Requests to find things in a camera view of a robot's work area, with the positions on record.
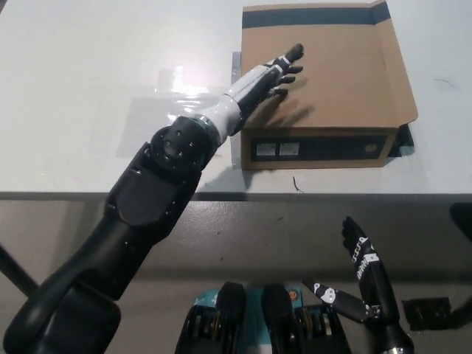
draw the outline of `black robotic arm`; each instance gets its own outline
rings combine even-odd
[[[166,238],[215,151],[266,98],[286,95],[303,56],[297,44],[253,68],[211,108],[178,117],[145,143],[110,191],[87,241],[45,280],[4,336],[8,354],[99,354],[121,316],[115,304],[151,248]]]
[[[362,299],[305,279],[320,300],[342,316],[364,323],[372,338],[372,352],[413,354],[411,338],[400,326],[400,314],[383,262],[370,239],[350,217],[343,222],[344,247],[354,263]]]

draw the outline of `white table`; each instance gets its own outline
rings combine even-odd
[[[227,86],[242,6],[277,2],[288,1],[9,0],[0,15],[0,198],[103,197],[134,149],[167,124],[172,112],[156,99]],[[389,7],[420,114],[412,155],[381,169],[244,173],[227,142],[195,198],[472,200],[472,1]],[[134,124],[133,114],[147,118]]]

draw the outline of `label on box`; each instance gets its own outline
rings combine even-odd
[[[257,144],[257,156],[275,156],[275,144]]]
[[[283,142],[280,144],[280,156],[297,156],[300,144],[298,142]]]

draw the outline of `black stand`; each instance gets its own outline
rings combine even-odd
[[[0,272],[3,273],[23,294],[30,297],[38,289],[38,284],[17,264],[0,245]]]

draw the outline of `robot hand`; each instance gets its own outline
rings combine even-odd
[[[303,56],[303,45],[297,44],[284,55],[270,60],[266,64],[255,66],[220,97],[217,105],[204,109],[197,114],[205,117],[214,131],[218,131],[218,144],[225,142],[228,136],[235,135],[246,123],[256,107],[265,99],[280,95],[285,97],[284,83],[295,81],[293,74],[303,70],[302,66],[292,64]]]
[[[343,222],[343,245],[356,269],[362,299],[326,285],[303,280],[320,300],[373,334],[375,353],[413,353],[413,343],[400,327],[400,315],[384,264],[369,238],[350,217]],[[403,352],[389,350],[402,349]]]

